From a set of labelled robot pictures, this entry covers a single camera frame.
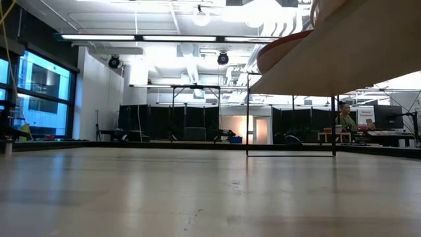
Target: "man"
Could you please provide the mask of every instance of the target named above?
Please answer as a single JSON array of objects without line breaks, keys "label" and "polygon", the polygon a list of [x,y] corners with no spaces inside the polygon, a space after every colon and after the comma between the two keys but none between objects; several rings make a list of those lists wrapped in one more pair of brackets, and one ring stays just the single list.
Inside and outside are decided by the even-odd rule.
[{"label": "man", "polygon": [[340,125],[342,125],[342,128],[345,130],[350,130],[351,132],[357,132],[357,125],[355,124],[355,121],[351,118],[351,116],[349,116],[349,114],[351,113],[351,108],[349,107],[349,105],[340,101],[339,106],[341,109],[341,112],[339,114],[339,123]]}]

